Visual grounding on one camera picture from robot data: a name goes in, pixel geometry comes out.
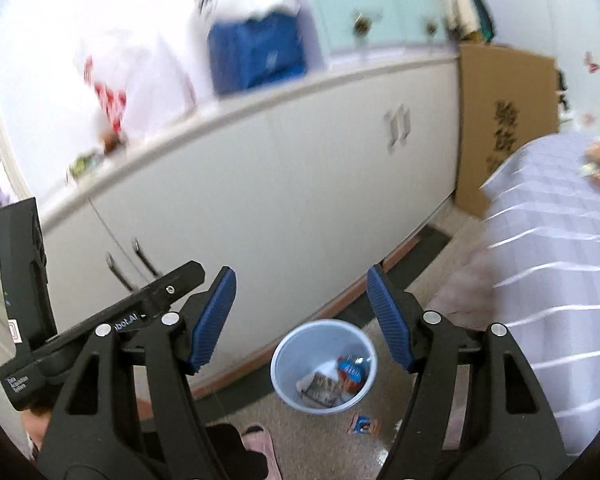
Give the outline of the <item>blue orange snack wrapper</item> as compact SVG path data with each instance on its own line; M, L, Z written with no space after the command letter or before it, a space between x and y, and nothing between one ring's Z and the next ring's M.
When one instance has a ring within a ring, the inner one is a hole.
M366 436L377 437L380 434L381 426L380 419L354 413L348 428L348 434L366 434Z

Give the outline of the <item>light blue trash bin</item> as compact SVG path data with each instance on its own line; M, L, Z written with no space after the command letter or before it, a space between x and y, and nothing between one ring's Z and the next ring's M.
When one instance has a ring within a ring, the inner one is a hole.
M370 374L360 393L329 410L309 408L300 400L296 383L336 361L340 356L370 360ZM335 415L353 408L370 392L378 372L378 359L370 337L355 325L340 320L321 320L292 330L278 344L270 364L272 386L290 408L310 415Z

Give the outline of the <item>snack wrappers in bin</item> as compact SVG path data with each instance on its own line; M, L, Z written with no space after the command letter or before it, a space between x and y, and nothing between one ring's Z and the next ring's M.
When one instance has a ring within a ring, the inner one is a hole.
M370 360L362 356L340 356L312 374L298 380L300 400L309 408L329 410L361 392L370 374Z

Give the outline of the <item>long white low cabinet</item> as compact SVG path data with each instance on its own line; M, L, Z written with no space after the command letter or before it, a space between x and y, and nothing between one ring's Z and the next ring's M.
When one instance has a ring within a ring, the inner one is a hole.
M237 276L204 394L248 374L296 326L329 316L366 270L455 186L452 54L253 96L178 128L58 205L44 229L91 211L143 274L198 261Z

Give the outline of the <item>pink slipper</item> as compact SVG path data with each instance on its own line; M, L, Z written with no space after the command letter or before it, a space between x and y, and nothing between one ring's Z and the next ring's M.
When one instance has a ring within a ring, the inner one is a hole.
M242 433L242 443L248 451L260 453L266 459L268 466L268 475L266 480L282 480L283 476L280 472L275 448L270 432L260 424L250 425Z

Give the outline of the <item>purple checkered tablecloth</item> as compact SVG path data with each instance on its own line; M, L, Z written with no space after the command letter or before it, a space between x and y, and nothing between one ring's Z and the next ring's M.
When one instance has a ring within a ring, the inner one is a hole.
M494 318L526 356L567 453L600 431L600 190L583 171L592 136L542 136L486 180Z

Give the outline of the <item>small clutter on cabinet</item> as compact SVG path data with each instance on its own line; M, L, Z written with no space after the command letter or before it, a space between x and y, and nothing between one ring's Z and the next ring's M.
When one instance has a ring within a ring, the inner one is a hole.
M98 168L105 159L105 155L99 151L92 151L79 155L69 166L68 174L72 180L80 180L91 171Z

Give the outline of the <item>white red plastic bag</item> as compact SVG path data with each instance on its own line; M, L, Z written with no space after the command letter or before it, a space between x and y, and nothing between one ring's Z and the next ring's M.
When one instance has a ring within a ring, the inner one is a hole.
M107 127L97 136L105 156L196 107L196 93L180 62L161 44L97 52L84 63Z

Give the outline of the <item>brown cardboard box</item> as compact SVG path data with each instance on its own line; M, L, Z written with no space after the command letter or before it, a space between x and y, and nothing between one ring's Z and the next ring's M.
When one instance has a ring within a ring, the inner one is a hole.
M460 45L460 163L455 205L480 217L481 191L524 144L558 131L554 58L490 44Z

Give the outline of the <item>blue fabric bag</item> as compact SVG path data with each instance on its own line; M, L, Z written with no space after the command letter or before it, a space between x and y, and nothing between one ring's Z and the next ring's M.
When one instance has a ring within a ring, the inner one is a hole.
M219 96L306 73L298 18L278 12L262 20L215 23L208 35L214 91Z

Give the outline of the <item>mint drawer unit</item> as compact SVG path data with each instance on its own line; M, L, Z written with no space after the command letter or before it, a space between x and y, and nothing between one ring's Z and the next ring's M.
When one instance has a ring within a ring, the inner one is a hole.
M323 58L449 42L439 0L300 0L303 35Z

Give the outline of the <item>hanging cream jacket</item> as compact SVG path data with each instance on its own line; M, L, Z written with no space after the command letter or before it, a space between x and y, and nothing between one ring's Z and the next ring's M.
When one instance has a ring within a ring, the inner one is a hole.
M444 0L450 29L458 38L490 44L496 35L491 11L484 0Z

